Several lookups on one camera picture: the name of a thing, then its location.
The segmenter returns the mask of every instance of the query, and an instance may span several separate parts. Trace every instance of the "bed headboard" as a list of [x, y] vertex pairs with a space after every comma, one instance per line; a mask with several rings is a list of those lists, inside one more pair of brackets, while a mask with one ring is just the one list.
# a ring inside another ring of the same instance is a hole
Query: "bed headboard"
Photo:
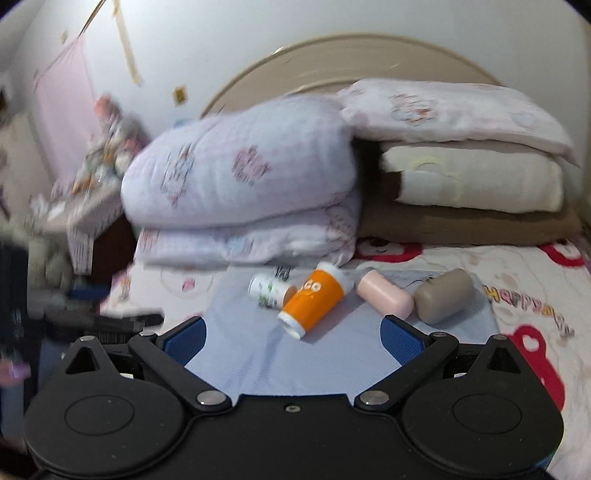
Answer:
[[203, 115], [242, 110], [286, 93], [335, 92], [369, 77], [500, 85], [475, 63], [434, 44], [394, 35], [333, 35], [280, 48], [255, 63]]

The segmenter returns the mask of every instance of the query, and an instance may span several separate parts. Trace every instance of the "orange paper cup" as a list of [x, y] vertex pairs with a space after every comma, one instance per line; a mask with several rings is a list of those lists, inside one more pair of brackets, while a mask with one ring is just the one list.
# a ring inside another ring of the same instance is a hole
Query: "orange paper cup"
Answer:
[[292, 337], [300, 340], [353, 289], [338, 267], [320, 262], [304, 286], [277, 316]]

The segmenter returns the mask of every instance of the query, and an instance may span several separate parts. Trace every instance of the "pillow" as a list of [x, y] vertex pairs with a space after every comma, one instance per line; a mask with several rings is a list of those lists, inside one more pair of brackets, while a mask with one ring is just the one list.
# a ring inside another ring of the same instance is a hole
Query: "pillow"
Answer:
[[392, 200], [509, 213], [557, 212], [562, 207], [562, 170], [548, 154], [498, 141], [399, 145], [381, 161], [384, 172], [401, 172]]
[[407, 143], [501, 140], [577, 164], [566, 130], [516, 90], [477, 83], [364, 79], [337, 93], [358, 137]]

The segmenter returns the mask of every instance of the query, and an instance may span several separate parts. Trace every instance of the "pink capsule case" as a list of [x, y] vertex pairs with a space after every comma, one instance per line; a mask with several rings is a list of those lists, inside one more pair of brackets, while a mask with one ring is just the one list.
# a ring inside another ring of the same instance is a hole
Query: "pink capsule case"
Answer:
[[366, 273], [357, 283], [357, 295], [382, 315], [405, 320], [413, 311], [413, 296], [390, 283], [377, 270]]

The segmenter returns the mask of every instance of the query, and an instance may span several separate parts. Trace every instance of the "round pad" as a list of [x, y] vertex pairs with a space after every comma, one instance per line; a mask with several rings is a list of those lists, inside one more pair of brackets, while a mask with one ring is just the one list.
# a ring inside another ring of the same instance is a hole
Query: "round pad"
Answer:
[[134, 407], [127, 400], [96, 395], [74, 403], [66, 411], [66, 423], [82, 435], [108, 435], [125, 428], [134, 418]]
[[140, 469], [162, 455], [182, 428], [183, 409], [172, 393], [100, 371], [50, 383], [25, 419], [35, 459], [66, 476], [81, 477]]
[[515, 383], [466, 376], [427, 384], [404, 405], [402, 426], [425, 455], [458, 474], [504, 478], [529, 471], [554, 453], [562, 423], [551, 401]]
[[521, 421], [521, 410], [496, 395], [470, 395], [458, 400], [453, 414], [463, 427], [476, 433], [505, 433]]

